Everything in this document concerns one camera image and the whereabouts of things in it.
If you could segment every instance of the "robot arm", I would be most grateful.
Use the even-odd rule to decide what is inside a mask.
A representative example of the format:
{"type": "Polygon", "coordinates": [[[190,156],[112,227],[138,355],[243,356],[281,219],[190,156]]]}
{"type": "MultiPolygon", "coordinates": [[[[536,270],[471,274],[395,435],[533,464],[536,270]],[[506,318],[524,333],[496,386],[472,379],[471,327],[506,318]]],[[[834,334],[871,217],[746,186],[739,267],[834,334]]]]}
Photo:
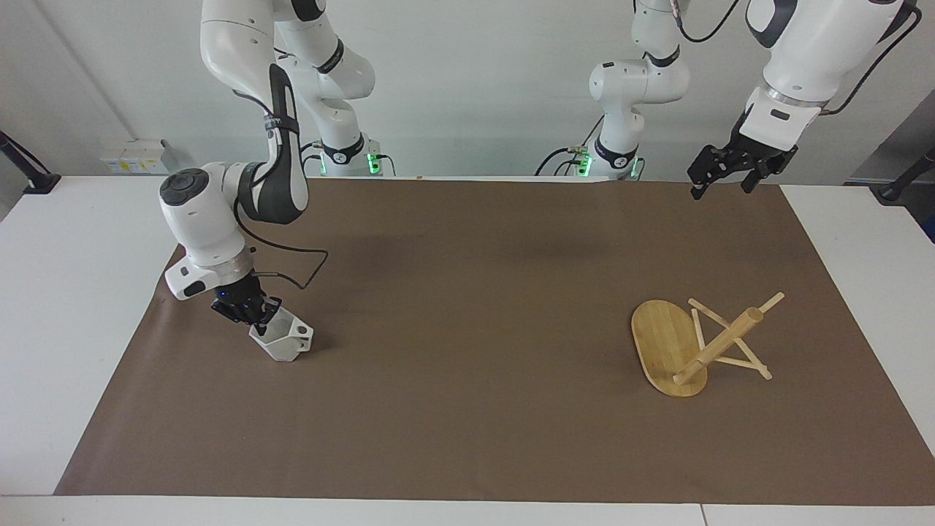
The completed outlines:
{"type": "MultiPolygon", "coordinates": [[[[256,221],[288,224],[309,202],[294,85],[274,56],[274,24],[295,50],[295,56],[287,57],[290,67],[301,63],[314,73],[316,95],[310,98],[362,97],[372,91],[372,67],[334,34],[324,0],[205,0],[202,59],[237,96],[262,109],[269,159],[188,168],[169,176],[160,188],[163,214],[186,253],[165,273],[172,293],[187,300],[214,290],[214,310],[253,325],[261,336],[281,302],[268,298],[253,275],[251,251],[237,232],[234,209],[240,207],[256,221]]],[[[351,124],[339,128],[348,137],[356,118],[351,124]]],[[[333,128],[338,129],[322,126],[323,135],[333,128]]]]}
{"type": "Polygon", "coordinates": [[[379,173],[379,165],[373,170],[368,158],[379,153],[379,144],[361,132],[353,108],[345,102],[373,92],[373,67],[335,35],[324,0],[310,2],[314,9],[310,7],[304,18],[294,16],[294,3],[278,1],[277,27],[291,55],[277,63],[288,73],[299,102],[322,134],[316,146],[324,151],[324,172],[338,176],[379,173]]]}
{"type": "MultiPolygon", "coordinates": [[[[687,1],[680,2],[683,8],[687,1]]],[[[633,19],[633,41],[643,49],[640,60],[606,62],[591,73],[591,96],[604,109],[604,125],[588,144],[591,173],[623,179],[640,146],[644,122],[634,106],[681,99],[690,75],[679,60],[682,36],[670,0],[639,0],[633,19]]]]}
{"type": "Polygon", "coordinates": [[[749,171],[741,185],[748,194],[781,173],[844,76],[905,22],[897,16],[902,6],[902,0],[751,0],[747,25],[771,58],[730,142],[706,146],[688,169],[695,199],[737,171],[749,171]]]}

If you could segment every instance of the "black cable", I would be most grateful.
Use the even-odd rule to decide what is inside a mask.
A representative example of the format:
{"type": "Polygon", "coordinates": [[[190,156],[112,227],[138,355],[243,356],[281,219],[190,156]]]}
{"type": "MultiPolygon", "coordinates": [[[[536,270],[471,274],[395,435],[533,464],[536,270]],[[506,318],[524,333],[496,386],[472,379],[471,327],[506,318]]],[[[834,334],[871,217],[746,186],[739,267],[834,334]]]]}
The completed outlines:
{"type": "Polygon", "coordinates": [[[377,158],[390,160],[390,166],[393,167],[393,177],[395,177],[396,176],[396,163],[393,162],[393,157],[381,153],[380,155],[377,155],[377,158]]]}
{"type": "Polygon", "coordinates": [[[313,154],[313,155],[309,155],[308,157],[302,159],[302,175],[305,175],[305,162],[308,161],[309,159],[318,159],[319,161],[321,161],[321,160],[322,160],[322,157],[321,157],[320,155],[313,154]]]}
{"type": "Polygon", "coordinates": [[[245,93],[243,93],[243,92],[239,92],[239,91],[237,91],[237,90],[231,90],[231,91],[234,92],[234,95],[237,95],[237,96],[240,97],[240,98],[246,98],[247,100],[251,100],[251,101],[253,101],[253,102],[259,104],[259,105],[260,105],[260,108],[263,108],[263,111],[266,112],[266,115],[272,115],[272,114],[273,114],[273,112],[269,110],[269,108],[266,106],[266,104],[264,104],[262,100],[256,98],[255,96],[247,95],[247,94],[245,94],[245,93]]]}
{"type": "MultiPolygon", "coordinates": [[[[278,145],[278,146],[276,147],[276,158],[277,158],[277,159],[282,159],[282,145],[281,145],[281,144],[278,145]]],[[[264,165],[264,164],[266,164],[266,163],[260,163],[259,166],[256,167],[256,169],[260,169],[260,166],[262,166],[262,165],[264,165]]],[[[260,185],[260,183],[262,183],[263,181],[265,181],[270,175],[272,175],[272,173],[273,173],[273,168],[275,168],[275,167],[276,167],[276,165],[274,164],[272,167],[270,167],[269,170],[266,171],[265,174],[261,175],[259,179],[254,179],[253,181],[250,181],[250,188],[256,188],[257,186],[260,185]]]]}
{"type": "Polygon", "coordinates": [[[679,26],[679,31],[682,32],[682,36],[685,37],[685,40],[688,40],[689,42],[692,42],[695,44],[706,42],[708,40],[711,40],[711,38],[714,37],[715,35],[717,35],[718,31],[721,31],[721,28],[724,27],[724,24],[725,22],[727,22],[727,19],[729,19],[730,15],[734,12],[734,8],[737,7],[737,4],[739,4],[740,2],[741,0],[734,0],[734,3],[730,5],[730,8],[727,10],[727,13],[724,15],[724,18],[721,19],[721,21],[716,26],[714,26],[714,29],[706,37],[692,38],[691,36],[689,36],[685,32],[685,28],[682,27],[682,15],[681,14],[675,19],[675,24],[679,26]]]}
{"type": "Polygon", "coordinates": [[[873,64],[870,65],[870,69],[868,69],[867,72],[864,73],[864,76],[860,79],[860,82],[858,82],[857,85],[854,86],[854,91],[852,91],[851,94],[847,96],[847,99],[844,100],[844,103],[841,104],[839,108],[837,108],[836,110],[822,110],[821,113],[819,113],[819,115],[837,115],[838,113],[841,113],[845,108],[847,108],[847,105],[850,104],[852,100],[854,100],[854,97],[857,95],[857,92],[860,91],[860,88],[864,85],[864,82],[866,82],[867,79],[870,77],[870,74],[873,73],[873,70],[876,69],[876,67],[880,65],[883,59],[885,59],[886,56],[891,51],[893,51],[894,48],[896,48],[899,45],[902,39],[904,39],[905,37],[908,37],[909,34],[913,31],[913,29],[915,29],[915,27],[919,25],[919,23],[922,21],[922,9],[916,6],[911,6],[910,9],[912,13],[915,14],[915,21],[913,21],[913,23],[909,26],[909,28],[906,29],[906,31],[904,31],[902,35],[899,35],[899,37],[896,40],[893,40],[893,42],[883,51],[883,53],[880,56],[878,56],[876,60],[873,61],[873,64]]]}
{"type": "Polygon", "coordinates": [[[318,272],[322,269],[322,267],[324,267],[324,263],[328,260],[328,256],[330,256],[328,251],[326,251],[325,249],[320,249],[320,248],[299,248],[299,247],[284,245],[284,244],[280,244],[280,243],[270,241],[270,240],[260,237],[259,235],[253,233],[252,230],[250,230],[249,228],[247,228],[246,225],[243,224],[243,219],[240,218],[240,211],[238,209],[239,204],[240,204],[239,197],[235,198],[234,199],[234,220],[237,221],[237,225],[240,226],[240,229],[243,230],[244,233],[246,233],[248,236],[254,238],[255,240],[261,242],[264,245],[271,246],[273,248],[278,248],[280,250],[286,250],[289,252],[298,252],[300,254],[321,254],[324,256],[322,257],[322,261],[318,264],[318,267],[315,267],[315,270],[311,273],[311,276],[309,276],[309,279],[305,282],[304,285],[301,285],[295,278],[292,278],[281,272],[255,272],[254,273],[254,275],[258,277],[281,278],[292,283],[293,285],[298,287],[299,290],[305,290],[309,286],[309,284],[312,282],[312,280],[315,279],[315,276],[318,275],[318,272]]]}
{"type": "Polygon", "coordinates": [[[556,155],[560,155],[562,153],[569,153],[568,148],[559,148],[558,150],[555,150],[554,152],[549,153],[549,155],[545,158],[545,160],[542,161],[542,164],[539,165],[539,168],[536,169],[536,176],[538,177],[539,174],[542,173],[542,169],[545,168],[545,165],[547,165],[549,161],[554,159],[556,155]]]}
{"type": "Polygon", "coordinates": [[[576,161],[575,159],[571,159],[570,161],[565,161],[564,163],[558,165],[558,168],[555,169],[555,173],[553,173],[552,175],[558,175],[558,170],[562,169],[562,167],[565,165],[568,165],[568,168],[565,168],[565,175],[568,175],[568,169],[577,164],[578,164],[578,161],[576,161]]]}
{"type": "Polygon", "coordinates": [[[7,135],[7,140],[9,141],[10,144],[13,145],[14,148],[16,148],[17,150],[19,150],[20,153],[22,153],[23,155],[25,155],[25,156],[29,157],[30,159],[32,159],[32,161],[33,161],[34,163],[36,163],[40,168],[42,168],[43,170],[45,170],[45,172],[46,172],[47,174],[50,174],[50,175],[52,174],[52,172],[49,171],[48,168],[46,168],[46,165],[42,164],[42,161],[38,160],[38,159],[36,158],[36,156],[33,155],[32,152],[30,152],[29,150],[26,150],[26,148],[23,147],[23,146],[22,146],[19,142],[17,142],[16,140],[14,140],[13,137],[7,135]]]}
{"type": "MultiPolygon", "coordinates": [[[[604,122],[604,116],[601,115],[601,116],[600,116],[600,119],[597,119],[597,122],[594,123],[594,127],[591,128],[591,132],[590,132],[589,134],[587,134],[587,137],[584,138],[584,141],[582,142],[582,146],[581,146],[582,148],[584,148],[585,146],[587,146],[587,141],[588,141],[588,140],[591,140],[591,136],[594,135],[594,132],[597,131],[597,127],[600,126],[600,124],[603,123],[603,122],[604,122]]],[[[578,160],[578,154],[576,153],[574,157],[571,157],[571,160],[572,160],[572,161],[577,161],[577,160],[578,160]]],[[[569,169],[571,169],[571,167],[565,168],[565,174],[564,174],[564,175],[568,175],[568,170],[569,170],[569,169]]]]}

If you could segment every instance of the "robot elbow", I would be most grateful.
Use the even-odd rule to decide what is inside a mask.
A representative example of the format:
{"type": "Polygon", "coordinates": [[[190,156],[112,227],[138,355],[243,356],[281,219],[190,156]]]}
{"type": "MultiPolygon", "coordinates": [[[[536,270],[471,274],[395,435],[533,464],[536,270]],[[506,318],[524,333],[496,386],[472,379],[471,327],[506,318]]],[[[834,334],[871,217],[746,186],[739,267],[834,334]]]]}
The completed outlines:
{"type": "Polygon", "coordinates": [[[377,77],[370,62],[346,49],[340,64],[321,76],[322,98],[366,98],[373,93],[376,83],[377,77]]]}
{"type": "Polygon", "coordinates": [[[680,100],[688,93],[691,74],[683,61],[676,61],[666,67],[649,64],[649,78],[646,86],[648,104],[664,104],[680,100]]]}

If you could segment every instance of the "brown paper mat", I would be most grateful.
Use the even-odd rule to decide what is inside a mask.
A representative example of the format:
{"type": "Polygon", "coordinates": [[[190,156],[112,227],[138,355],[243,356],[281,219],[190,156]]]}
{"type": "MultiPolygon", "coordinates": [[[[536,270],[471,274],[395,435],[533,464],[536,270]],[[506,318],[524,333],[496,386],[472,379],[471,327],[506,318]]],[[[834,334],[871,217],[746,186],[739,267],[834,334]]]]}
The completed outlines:
{"type": "Polygon", "coordinates": [[[313,352],[275,363],[160,283],[56,494],[935,504],[935,460],[779,188],[310,192],[295,224],[256,229],[331,250],[305,293],[264,280],[313,352]],[[643,377],[641,302],[733,317],[777,291],[746,338],[772,381],[714,364],[675,400],[643,377]]]}

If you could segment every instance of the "wooden stool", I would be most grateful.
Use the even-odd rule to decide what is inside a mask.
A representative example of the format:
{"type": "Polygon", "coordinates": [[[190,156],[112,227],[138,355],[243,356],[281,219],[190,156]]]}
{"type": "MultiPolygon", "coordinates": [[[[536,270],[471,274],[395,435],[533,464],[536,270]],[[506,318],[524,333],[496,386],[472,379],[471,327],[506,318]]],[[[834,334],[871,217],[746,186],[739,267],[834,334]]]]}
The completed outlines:
{"type": "Polygon", "coordinates": [[[631,322],[646,378],[653,387],[673,397],[701,392],[708,384],[707,368],[713,361],[753,369],[770,380],[770,370],[741,338],[783,298],[785,294],[780,292],[761,307],[747,309],[732,323],[694,299],[688,301],[693,307],[691,316],[668,301],[646,301],[633,313],[631,322]],[[724,327],[710,343],[705,344],[698,312],[724,327]],[[747,360],[721,357],[734,344],[747,360]]]}

